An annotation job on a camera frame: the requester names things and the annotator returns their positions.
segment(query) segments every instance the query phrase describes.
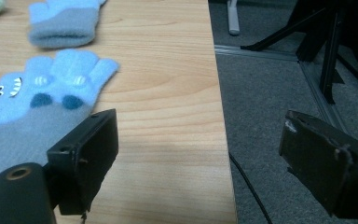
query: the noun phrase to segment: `wooden tabletop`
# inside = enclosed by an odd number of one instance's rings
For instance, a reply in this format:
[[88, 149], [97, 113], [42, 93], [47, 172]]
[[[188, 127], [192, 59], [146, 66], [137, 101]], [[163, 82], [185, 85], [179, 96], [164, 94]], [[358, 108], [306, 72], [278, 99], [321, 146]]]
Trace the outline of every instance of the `wooden tabletop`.
[[[0, 76], [56, 53], [28, 42], [33, 2], [0, 14]], [[119, 153], [87, 223], [236, 223], [208, 1], [108, 0], [80, 49], [120, 63], [95, 106], [117, 110]]]

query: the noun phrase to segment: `child's glove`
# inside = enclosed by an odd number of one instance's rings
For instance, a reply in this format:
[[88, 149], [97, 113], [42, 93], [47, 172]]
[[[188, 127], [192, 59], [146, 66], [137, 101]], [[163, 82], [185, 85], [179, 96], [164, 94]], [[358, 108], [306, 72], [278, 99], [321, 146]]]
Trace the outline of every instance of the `child's glove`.
[[25, 71], [0, 79], [0, 173], [25, 162], [45, 165], [46, 152], [88, 117], [104, 83], [117, 71], [111, 59], [65, 49], [37, 56]]
[[46, 0], [29, 6], [30, 42], [41, 48], [71, 48], [95, 37], [100, 6], [105, 0]]

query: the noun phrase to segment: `chair leg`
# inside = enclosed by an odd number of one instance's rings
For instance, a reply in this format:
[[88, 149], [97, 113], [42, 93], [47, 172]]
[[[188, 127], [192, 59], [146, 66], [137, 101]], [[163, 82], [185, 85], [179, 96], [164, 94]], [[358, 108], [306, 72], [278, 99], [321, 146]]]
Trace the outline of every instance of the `chair leg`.
[[228, 13], [228, 32], [231, 35], [240, 34], [240, 24], [238, 23], [237, 0], [227, 0]]

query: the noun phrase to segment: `gray carpet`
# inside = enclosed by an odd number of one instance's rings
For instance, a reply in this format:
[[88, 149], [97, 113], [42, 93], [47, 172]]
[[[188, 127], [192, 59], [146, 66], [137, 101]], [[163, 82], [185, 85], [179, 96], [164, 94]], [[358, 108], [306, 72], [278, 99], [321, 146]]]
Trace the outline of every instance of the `gray carpet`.
[[[241, 1], [241, 35], [231, 36], [227, 5], [210, 1], [216, 45], [252, 44], [284, 26], [296, 1]], [[302, 34], [294, 34], [269, 49], [294, 52]], [[353, 60], [351, 52], [342, 54]], [[288, 109], [320, 117], [310, 87], [296, 62], [216, 54], [230, 153], [252, 182], [273, 223], [358, 223], [330, 217], [310, 192], [287, 173], [278, 154], [284, 115]], [[358, 138], [358, 81], [340, 64], [345, 85], [334, 86], [337, 108]], [[239, 223], [267, 223], [242, 176], [231, 164]]]

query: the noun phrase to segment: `metal stand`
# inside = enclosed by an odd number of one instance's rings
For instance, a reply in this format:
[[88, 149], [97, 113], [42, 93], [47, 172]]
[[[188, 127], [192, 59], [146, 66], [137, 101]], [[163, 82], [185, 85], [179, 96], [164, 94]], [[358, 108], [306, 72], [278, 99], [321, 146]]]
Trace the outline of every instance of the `metal stand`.
[[350, 64], [347, 60], [345, 60], [341, 55], [337, 55], [337, 59], [354, 75], [354, 77], [358, 80], [358, 71]]
[[324, 42], [326, 42], [320, 89], [326, 101], [333, 105], [332, 83], [333, 77], [337, 72], [335, 68], [338, 44], [347, 6], [348, 2], [345, 0], [333, 0], [326, 3], [326, 6], [322, 9], [311, 13], [304, 19], [291, 22], [262, 41], [251, 46], [241, 46], [241, 49], [255, 51], [265, 49], [293, 32], [311, 25], [311, 29], [307, 32], [307, 35], [298, 47], [296, 55], [302, 62], [311, 62], [324, 45]]

